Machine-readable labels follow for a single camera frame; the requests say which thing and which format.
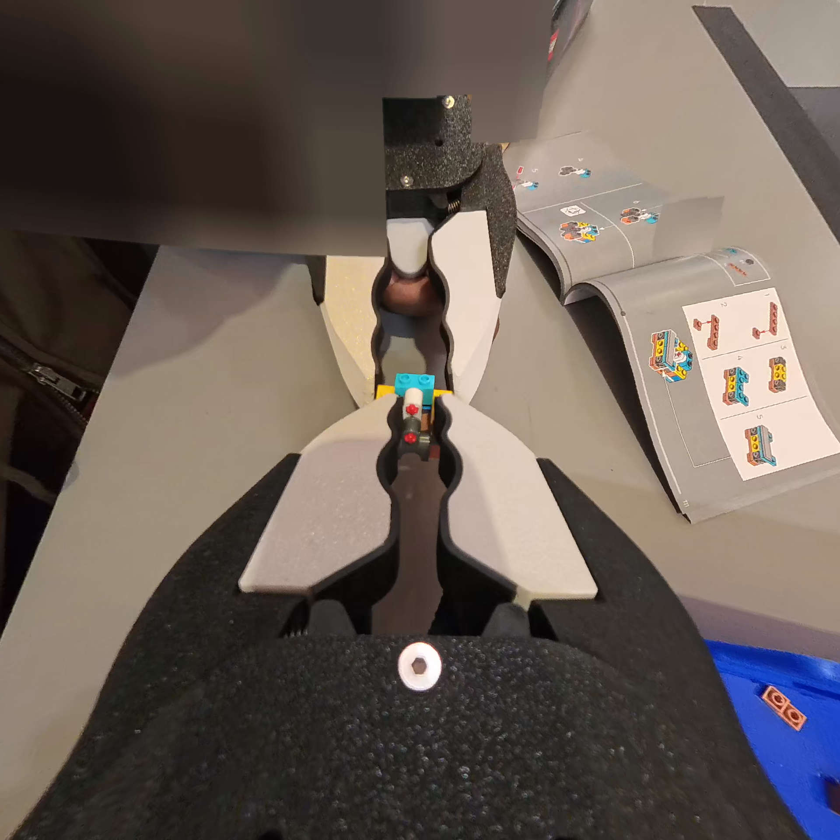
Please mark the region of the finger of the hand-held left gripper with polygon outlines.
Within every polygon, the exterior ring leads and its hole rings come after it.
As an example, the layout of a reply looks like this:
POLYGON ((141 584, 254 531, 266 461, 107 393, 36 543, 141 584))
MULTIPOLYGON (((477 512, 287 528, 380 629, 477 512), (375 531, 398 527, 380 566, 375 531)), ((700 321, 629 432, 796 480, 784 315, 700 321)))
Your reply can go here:
POLYGON ((328 256, 324 278, 324 324, 344 383, 358 407, 375 399, 375 282, 385 258, 328 256))
POLYGON ((453 392, 473 398, 487 368, 501 300, 497 296, 487 212, 458 212, 435 230, 431 266, 444 282, 444 326, 453 392))

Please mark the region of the blue plastic bin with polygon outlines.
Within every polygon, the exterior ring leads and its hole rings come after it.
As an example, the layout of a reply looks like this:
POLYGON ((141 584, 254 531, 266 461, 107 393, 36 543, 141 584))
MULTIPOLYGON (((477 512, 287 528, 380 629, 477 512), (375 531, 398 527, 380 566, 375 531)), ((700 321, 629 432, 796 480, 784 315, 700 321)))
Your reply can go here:
POLYGON ((806 834, 839 838, 839 664, 759 647, 709 641, 742 729, 773 786, 806 834), (795 731, 764 704, 772 685, 807 721, 795 731))

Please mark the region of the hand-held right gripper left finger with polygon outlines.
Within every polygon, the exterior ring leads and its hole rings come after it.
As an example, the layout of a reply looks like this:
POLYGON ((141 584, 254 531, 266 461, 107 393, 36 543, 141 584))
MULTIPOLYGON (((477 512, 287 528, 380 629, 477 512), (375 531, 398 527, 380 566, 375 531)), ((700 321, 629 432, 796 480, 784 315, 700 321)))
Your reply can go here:
POLYGON ((395 405, 394 394, 376 399, 301 451, 239 578, 242 592, 314 594, 385 543, 392 503, 376 468, 395 405))

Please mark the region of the dark printed toy box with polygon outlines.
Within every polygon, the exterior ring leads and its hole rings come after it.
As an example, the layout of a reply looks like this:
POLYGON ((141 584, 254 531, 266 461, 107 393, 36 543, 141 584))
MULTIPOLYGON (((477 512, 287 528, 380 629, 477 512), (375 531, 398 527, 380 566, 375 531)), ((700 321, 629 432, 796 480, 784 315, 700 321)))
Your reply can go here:
POLYGON ((549 51, 545 81, 549 82, 571 47, 593 6, 593 1, 554 1, 550 24, 549 51))

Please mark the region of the grey instruction booklet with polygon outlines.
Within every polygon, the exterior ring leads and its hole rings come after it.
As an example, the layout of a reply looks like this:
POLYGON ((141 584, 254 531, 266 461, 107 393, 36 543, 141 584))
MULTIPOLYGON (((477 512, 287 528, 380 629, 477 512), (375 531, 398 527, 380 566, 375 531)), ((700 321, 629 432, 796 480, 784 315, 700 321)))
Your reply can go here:
POLYGON ((504 153, 518 227, 561 300, 612 314, 668 488, 690 522, 838 474, 838 436, 764 263, 711 249, 721 198, 678 200, 591 133, 504 153))

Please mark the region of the orange brick plate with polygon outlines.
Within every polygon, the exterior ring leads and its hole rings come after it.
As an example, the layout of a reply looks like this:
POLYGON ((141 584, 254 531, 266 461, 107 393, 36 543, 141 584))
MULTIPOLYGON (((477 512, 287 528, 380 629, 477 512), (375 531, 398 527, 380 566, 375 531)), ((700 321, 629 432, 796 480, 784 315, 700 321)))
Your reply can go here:
POLYGON ((789 727, 800 732, 806 721, 806 715, 799 710, 778 688, 767 685, 761 695, 761 699, 777 717, 783 720, 789 727))

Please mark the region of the person's brown hoodie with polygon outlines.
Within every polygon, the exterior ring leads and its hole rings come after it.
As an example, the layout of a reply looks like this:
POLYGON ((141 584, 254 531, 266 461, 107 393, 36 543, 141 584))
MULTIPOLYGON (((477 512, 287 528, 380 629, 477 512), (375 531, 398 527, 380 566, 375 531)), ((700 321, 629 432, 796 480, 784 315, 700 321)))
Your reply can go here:
POLYGON ((1 232, 1 628, 157 249, 1 232))

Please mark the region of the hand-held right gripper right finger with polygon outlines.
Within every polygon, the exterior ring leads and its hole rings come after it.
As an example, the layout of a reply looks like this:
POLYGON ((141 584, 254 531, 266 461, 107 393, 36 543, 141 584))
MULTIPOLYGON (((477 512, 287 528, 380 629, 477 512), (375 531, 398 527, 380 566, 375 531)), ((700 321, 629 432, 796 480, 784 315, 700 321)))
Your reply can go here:
POLYGON ((514 601, 591 600, 597 586, 531 449, 456 395, 437 399, 450 456, 445 544, 512 590, 514 601))

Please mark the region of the teal grey orange brick assembly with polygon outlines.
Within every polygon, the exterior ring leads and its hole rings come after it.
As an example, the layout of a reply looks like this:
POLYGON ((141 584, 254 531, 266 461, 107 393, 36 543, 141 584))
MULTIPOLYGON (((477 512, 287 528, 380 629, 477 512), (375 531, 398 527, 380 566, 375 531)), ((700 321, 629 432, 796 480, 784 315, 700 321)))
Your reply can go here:
POLYGON ((432 457, 435 447, 434 411, 435 378, 432 374, 398 373, 394 391, 402 400, 402 421, 397 453, 416 455, 423 462, 432 457))

